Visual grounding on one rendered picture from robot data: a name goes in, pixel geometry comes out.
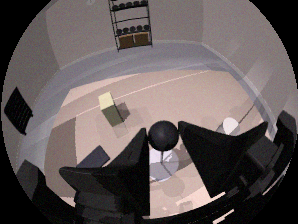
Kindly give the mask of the cream rectangular block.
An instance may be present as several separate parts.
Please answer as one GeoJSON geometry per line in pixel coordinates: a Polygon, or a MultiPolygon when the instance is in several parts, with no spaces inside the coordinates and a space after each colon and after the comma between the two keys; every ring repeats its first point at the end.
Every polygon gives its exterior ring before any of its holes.
{"type": "Polygon", "coordinates": [[[114,125],[124,123],[121,119],[120,113],[117,111],[116,105],[113,103],[113,97],[109,92],[98,96],[98,101],[100,101],[101,112],[104,113],[110,127],[113,128],[114,125]]]}

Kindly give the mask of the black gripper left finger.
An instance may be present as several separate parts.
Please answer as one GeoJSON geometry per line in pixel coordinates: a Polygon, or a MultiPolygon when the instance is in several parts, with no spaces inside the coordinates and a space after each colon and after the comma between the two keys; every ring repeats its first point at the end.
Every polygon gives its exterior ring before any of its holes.
{"type": "Polygon", "coordinates": [[[74,190],[124,197],[142,216],[150,216],[150,152],[146,127],[106,167],[59,169],[74,190]]]}

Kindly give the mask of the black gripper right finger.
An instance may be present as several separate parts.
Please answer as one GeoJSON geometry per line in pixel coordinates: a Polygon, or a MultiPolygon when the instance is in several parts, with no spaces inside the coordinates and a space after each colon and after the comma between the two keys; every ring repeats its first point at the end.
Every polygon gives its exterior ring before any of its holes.
{"type": "Polygon", "coordinates": [[[269,121],[263,121],[257,127],[249,129],[238,136],[229,136],[225,133],[214,132],[200,125],[178,121],[178,132],[184,147],[188,149],[190,159],[196,165],[198,175],[208,190],[209,197],[225,192],[227,180],[237,169],[247,148],[266,135],[269,121]]]}

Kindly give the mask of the dark grey cylinder with light top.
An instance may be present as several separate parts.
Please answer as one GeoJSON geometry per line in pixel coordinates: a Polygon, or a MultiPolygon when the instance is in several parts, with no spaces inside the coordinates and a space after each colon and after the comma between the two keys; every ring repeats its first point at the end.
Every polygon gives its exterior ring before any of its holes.
{"type": "Polygon", "coordinates": [[[241,129],[239,129],[239,124],[234,119],[231,119],[231,117],[226,117],[225,120],[223,120],[223,123],[220,125],[220,128],[217,129],[217,132],[220,133],[227,133],[227,135],[231,136],[238,136],[241,135],[241,129]]]}

